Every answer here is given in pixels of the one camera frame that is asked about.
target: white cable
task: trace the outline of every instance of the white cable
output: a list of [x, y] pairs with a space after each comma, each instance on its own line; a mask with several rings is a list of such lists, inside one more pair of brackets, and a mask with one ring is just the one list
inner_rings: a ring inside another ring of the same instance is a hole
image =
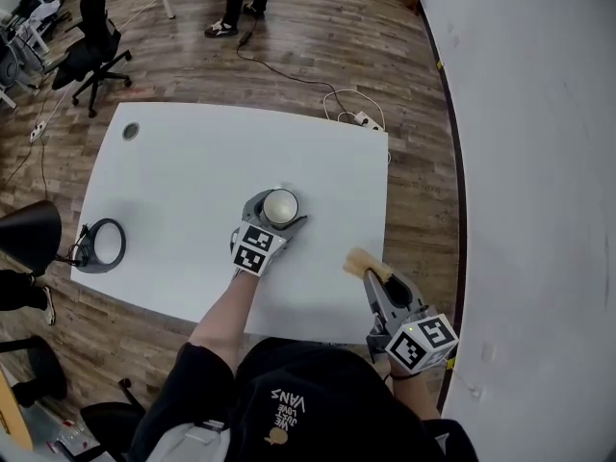
[[340, 114], [338, 115], [338, 121], [340, 121], [340, 117], [341, 117], [342, 115], [352, 115], [352, 116], [353, 116], [353, 118], [357, 117], [357, 115], [356, 115], [355, 113], [352, 113], [352, 112], [342, 112], [342, 113], [340, 113]]
[[58, 101], [58, 103], [56, 103], [56, 107], [54, 108], [54, 111], [51, 112], [51, 115], [47, 118], [47, 122], [45, 123], [45, 125], [48, 125], [49, 122], [51, 121], [51, 118], [54, 117], [54, 115], [56, 114], [56, 112], [58, 111], [58, 108], [60, 107], [60, 105], [62, 104], [62, 102], [64, 101], [64, 98], [66, 97], [66, 95], [68, 94], [68, 92], [73, 89], [73, 85], [75, 84], [75, 81], [71, 82], [68, 87], [66, 88], [66, 90], [64, 91], [64, 95], [62, 96], [62, 98], [60, 99], [60, 101]]
[[325, 101], [327, 101], [327, 98], [329, 96], [338, 94], [339, 92], [354, 92], [355, 94], [359, 94], [360, 96], [365, 97], [371, 103], [373, 103], [373, 105], [376, 106], [376, 108], [378, 108], [378, 111], [381, 112], [381, 119], [383, 120], [383, 130], [385, 130], [385, 115], [383, 114], [383, 110], [381, 109], [381, 107], [378, 106], [378, 103], [374, 101], [373, 99], [369, 98], [366, 94], [363, 94], [359, 90], [354, 90], [354, 89], [340, 89], [340, 90], [336, 90], [336, 92], [330, 92], [329, 94], [325, 95], [325, 97], [323, 98], [323, 110], [325, 111], [325, 117], [327, 119], [331, 119], [331, 118], [329, 117], [329, 113], [327, 112], [327, 106], [325, 105]]
[[147, 9], [149, 9], [150, 7], [152, 7], [156, 2], [158, 2], [159, 0], [152, 0], [149, 4], [147, 4], [145, 7], [143, 7], [140, 11], [138, 11], [135, 15], [133, 15], [130, 19], [128, 19], [126, 22], [124, 22], [124, 24], [122, 24], [118, 30], [121, 31], [122, 29], [124, 29], [130, 22], [133, 21], [134, 18], [136, 18], [137, 16], [139, 16], [143, 11], [146, 11]]

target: chair armrest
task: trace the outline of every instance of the chair armrest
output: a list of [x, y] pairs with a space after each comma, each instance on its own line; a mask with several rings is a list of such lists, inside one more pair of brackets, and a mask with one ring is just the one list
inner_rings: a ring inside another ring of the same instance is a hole
[[73, 30], [73, 29], [75, 29], [76, 27], [81, 26], [83, 22], [84, 22], [84, 19], [82, 19], [81, 17], [80, 17], [80, 18], [78, 18], [78, 19], [73, 20], [73, 23], [72, 23], [70, 26], [68, 26], [68, 27], [64, 30], [64, 32], [65, 32], [65, 33], [68, 33], [68, 31], [72, 31], [72, 30]]
[[64, 53], [59, 59], [56, 59], [51, 64], [47, 65], [43, 69], [42, 73], [48, 74], [49, 72], [51, 72], [52, 70], [58, 68], [61, 64], [63, 64], [67, 58], [68, 58], [68, 53]]

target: black lamp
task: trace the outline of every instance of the black lamp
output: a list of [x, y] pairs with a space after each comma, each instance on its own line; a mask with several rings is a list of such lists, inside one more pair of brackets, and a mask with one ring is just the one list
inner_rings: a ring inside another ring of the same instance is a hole
[[0, 218], [0, 250], [42, 275], [58, 253], [62, 220], [56, 206], [44, 200]]
[[[103, 227], [114, 227], [118, 234], [118, 250], [110, 261], [99, 258], [96, 237]], [[44, 200], [0, 218], [0, 251], [13, 257], [36, 276], [43, 275], [54, 260], [69, 264], [86, 273], [103, 273], [117, 267], [124, 258], [126, 236], [113, 219], [99, 220], [91, 228], [81, 230], [79, 240], [67, 257], [58, 255], [62, 237], [62, 220], [56, 206]]]

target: black t-shirt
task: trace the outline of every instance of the black t-shirt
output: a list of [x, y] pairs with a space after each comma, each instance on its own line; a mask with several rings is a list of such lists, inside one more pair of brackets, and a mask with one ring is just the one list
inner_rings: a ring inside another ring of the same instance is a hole
[[184, 345], [131, 461], [144, 462], [172, 427], [210, 420], [230, 429], [228, 462], [476, 460], [458, 423], [420, 421], [362, 358], [332, 346], [265, 340], [234, 379], [212, 351]]

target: white cup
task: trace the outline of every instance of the white cup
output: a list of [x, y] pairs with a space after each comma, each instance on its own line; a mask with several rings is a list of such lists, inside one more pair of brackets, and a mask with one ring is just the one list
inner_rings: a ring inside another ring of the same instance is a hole
[[297, 216], [298, 210], [297, 198], [285, 189], [273, 190], [263, 202], [263, 213], [272, 224], [291, 222]]

